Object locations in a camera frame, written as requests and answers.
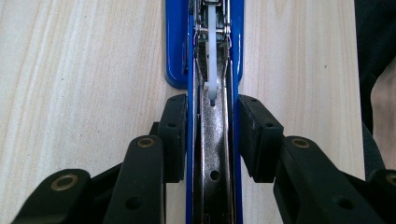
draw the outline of metal rivet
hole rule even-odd
[[[393,173],[387,174],[387,180],[388,180],[388,182],[389,182],[391,185],[393,185],[393,186],[396,187],[396,174],[393,174]]]
[[[302,138],[293,138],[291,142],[295,147],[310,147],[309,143]]]
[[[52,182],[50,187],[55,190],[55,191],[62,191],[66,189],[71,189],[73,186],[75,186],[78,182],[78,176],[77,175],[61,175],[59,176],[56,180]]]
[[[152,147],[155,141],[152,138],[142,138],[137,142],[139,147]]]

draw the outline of wooden table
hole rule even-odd
[[[311,138],[363,178],[353,0],[246,0],[240,92],[286,135]],[[48,175],[121,162],[166,99],[164,1],[0,1],[0,211],[14,218]],[[272,185],[243,170],[245,223],[281,222]],[[168,223],[184,221],[184,183]]]

